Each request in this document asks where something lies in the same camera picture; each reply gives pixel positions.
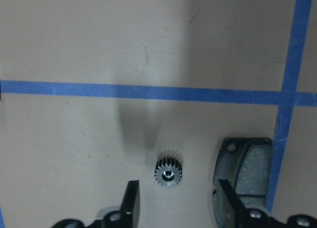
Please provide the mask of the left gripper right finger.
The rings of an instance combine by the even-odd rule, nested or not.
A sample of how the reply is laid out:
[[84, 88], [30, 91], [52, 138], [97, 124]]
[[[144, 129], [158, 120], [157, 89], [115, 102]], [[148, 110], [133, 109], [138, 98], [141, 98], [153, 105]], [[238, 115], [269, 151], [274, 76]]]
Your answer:
[[220, 222], [222, 228], [248, 228], [248, 210], [228, 180], [218, 180], [220, 185]]

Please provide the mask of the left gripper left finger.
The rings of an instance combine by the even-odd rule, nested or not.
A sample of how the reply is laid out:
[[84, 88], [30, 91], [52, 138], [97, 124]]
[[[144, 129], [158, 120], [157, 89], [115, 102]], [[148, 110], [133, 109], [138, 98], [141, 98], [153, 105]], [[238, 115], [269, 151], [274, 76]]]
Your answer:
[[137, 228], [140, 216], [139, 181], [129, 181], [120, 206], [123, 228]]

